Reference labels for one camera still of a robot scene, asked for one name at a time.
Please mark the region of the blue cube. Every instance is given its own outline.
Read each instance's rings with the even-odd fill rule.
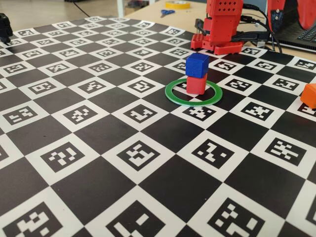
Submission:
[[[186,75],[194,78],[203,78],[208,72],[208,64],[208,55],[193,53],[186,61]]]

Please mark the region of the floor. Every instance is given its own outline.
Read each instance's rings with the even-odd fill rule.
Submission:
[[[90,16],[117,15],[116,0],[85,0],[77,3]],[[14,31],[76,20],[85,15],[71,2],[63,0],[0,0]]]

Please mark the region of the cable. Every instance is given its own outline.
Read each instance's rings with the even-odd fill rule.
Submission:
[[[87,13],[85,13],[84,10],[82,10],[82,9],[75,3],[75,0],[73,0],[73,3],[74,3],[74,5],[76,5],[76,7],[78,7],[79,10],[82,11],[87,17],[90,17]]]

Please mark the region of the orange block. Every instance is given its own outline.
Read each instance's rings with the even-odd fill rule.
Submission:
[[[305,86],[301,101],[311,109],[316,109],[316,84],[307,84]]]

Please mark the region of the stacked cubes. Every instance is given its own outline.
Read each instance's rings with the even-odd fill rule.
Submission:
[[[186,61],[187,92],[203,95],[206,87],[209,56],[200,53],[191,54]]]

